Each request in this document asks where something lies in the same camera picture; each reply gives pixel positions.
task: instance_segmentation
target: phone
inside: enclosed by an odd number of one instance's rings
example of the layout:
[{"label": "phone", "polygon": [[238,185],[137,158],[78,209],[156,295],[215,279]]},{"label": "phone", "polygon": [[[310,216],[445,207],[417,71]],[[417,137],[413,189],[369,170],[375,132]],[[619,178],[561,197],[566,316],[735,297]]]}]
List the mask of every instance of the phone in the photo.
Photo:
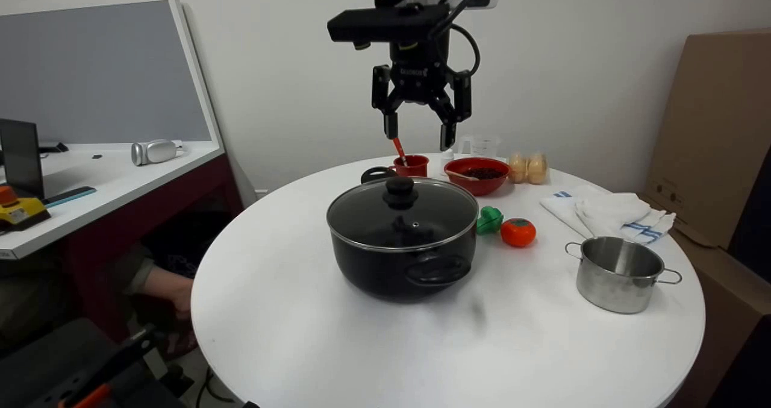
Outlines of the phone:
[{"label": "phone", "polygon": [[80,197],[88,196],[88,194],[92,194],[92,193],[96,193],[96,188],[94,188],[93,186],[81,186],[80,188],[75,188],[70,191],[65,191],[64,193],[58,194],[56,196],[43,199],[42,202],[43,202],[43,205],[46,206],[46,208],[50,208],[60,204],[65,204],[70,200],[80,199]]}]

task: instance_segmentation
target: floor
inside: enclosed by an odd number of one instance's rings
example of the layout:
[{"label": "floor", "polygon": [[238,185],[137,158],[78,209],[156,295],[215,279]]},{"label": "floor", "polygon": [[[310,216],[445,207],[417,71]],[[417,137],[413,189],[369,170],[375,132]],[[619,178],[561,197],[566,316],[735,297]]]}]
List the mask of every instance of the floor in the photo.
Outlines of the floor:
[{"label": "floor", "polygon": [[[185,375],[189,376],[192,378],[192,380],[195,381],[195,384],[193,384],[193,386],[190,387],[190,389],[188,389],[180,399],[189,408],[196,408],[196,398],[198,397],[198,392],[201,390],[201,386],[204,385],[206,368],[209,366],[209,364],[206,363],[206,359],[204,359],[204,354],[201,353],[200,348],[196,348],[195,350],[191,351],[191,353],[182,356],[174,362],[182,366]],[[239,400],[228,390],[228,387],[224,386],[222,381],[220,381],[217,376],[212,378],[211,382],[209,383],[209,387],[211,387],[212,391],[218,394],[218,396],[229,397],[233,400],[236,400],[236,402],[220,402],[219,400],[214,399],[214,397],[212,397],[207,391],[204,391],[204,394],[201,397],[201,408],[241,408],[243,406],[243,403],[239,402]]]}]

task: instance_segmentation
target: grey partition panel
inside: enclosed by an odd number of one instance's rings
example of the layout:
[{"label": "grey partition panel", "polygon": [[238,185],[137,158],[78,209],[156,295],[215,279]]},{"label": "grey partition panel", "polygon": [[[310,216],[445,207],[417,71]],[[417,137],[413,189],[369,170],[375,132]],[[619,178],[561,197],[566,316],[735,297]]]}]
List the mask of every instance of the grey partition panel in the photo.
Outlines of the grey partition panel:
[{"label": "grey partition panel", "polygon": [[44,140],[210,140],[168,1],[0,16],[0,117]]}]

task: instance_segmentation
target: white towel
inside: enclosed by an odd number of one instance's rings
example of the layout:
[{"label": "white towel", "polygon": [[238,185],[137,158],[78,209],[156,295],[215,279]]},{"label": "white towel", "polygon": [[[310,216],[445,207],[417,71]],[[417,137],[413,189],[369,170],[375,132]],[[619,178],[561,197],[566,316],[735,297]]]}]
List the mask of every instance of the white towel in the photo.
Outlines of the white towel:
[{"label": "white towel", "polygon": [[674,213],[653,210],[633,193],[608,193],[589,185],[559,191],[540,204],[585,238],[622,237],[648,244],[675,223]]}]

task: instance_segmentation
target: toy tomato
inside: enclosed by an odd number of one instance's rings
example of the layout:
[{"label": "toy tomato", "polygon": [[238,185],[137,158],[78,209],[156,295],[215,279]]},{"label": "toy tomato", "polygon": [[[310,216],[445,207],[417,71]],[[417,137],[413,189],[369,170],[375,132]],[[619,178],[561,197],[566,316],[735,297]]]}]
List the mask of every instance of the toy tomato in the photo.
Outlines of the toy tomato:
[{"label": "toy tomato", "polygon": [[512,218],[501,225],[501,238],[510,246],[523,248],[535,239],[535,226],[524,218]]}]

